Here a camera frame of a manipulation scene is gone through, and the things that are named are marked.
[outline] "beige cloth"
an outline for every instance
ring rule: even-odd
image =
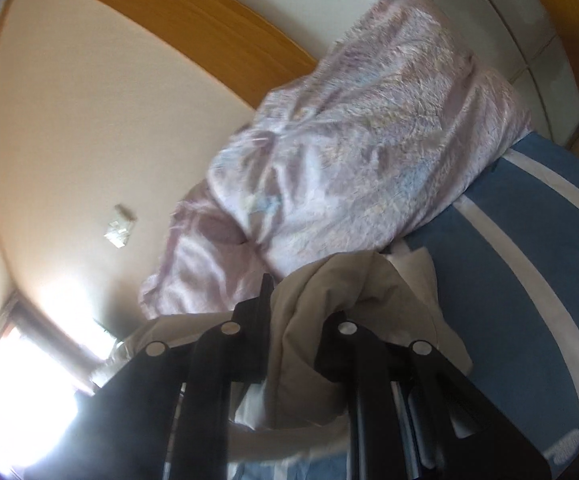
[[[313,455],[345,443],[343,387],[313,368],[323,322],[338,310],[385,341],[409,345],[425,339],[462,372],[470,371],[463,342],[442,318],[429,253],[422,249],[390,259],[373,251],[334,254],[298,269],[277,286],[271,298],[268,376],[263,384],[232,388],[231,460]],[[151,341],[186,344],[229,318],[230,313],[219,313],[153,320],[114,351],[98,381],[107,380]]]

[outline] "blue striped sheet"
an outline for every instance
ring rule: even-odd
[[[514,147],[517,152],[533,158],[579,189],[579,159],[538,134],[529,134]]]
[[[285,462],[240,464],[234,480],[347,480],[347,453]]]
[[[579,329],[579,209],[506,160],[466,195],[518,245]]]
[[[516,276],[453,207],[407,237],[436,267],[447,323],[474,361],[470,380],[540,450],[579,428],[571,375]]]

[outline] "white cloth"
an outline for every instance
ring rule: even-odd
[[[375,0],[214,158],[207,187],[179,205],[143,309],[230,310],[256,295],[263,262],[284,278],[329,254],[380,250],[529,131],[519,96],[431,0]]]

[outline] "bed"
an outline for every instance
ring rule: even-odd
[[[530,134],[394,250],[422,246],[471,380],[557,477],[579,452],[579,160]],[[242,464],[235,478],[342,480],[346,455]]]

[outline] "crumpled bedding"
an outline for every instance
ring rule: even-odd
[[[438,215],[531,131],[514,89],[431,0],[375,0],[309,76],[271,91],[173,216],[150,318],[231,310]]]
[[[325,454],[349,444],[345,388],[314,370],[323,323],[348,319],[386,342],[424,339],[464,374],[472,361],[438,305],[434,265],[425,248],[404,256],[334,254],[298,269],[271,296],[269,359],[261,384],[232,384],[231,461]],[[103,385],[153,341],[170,348],[197,341],[231,312],[184,314],[147,322],[117,346],[93,375]]]

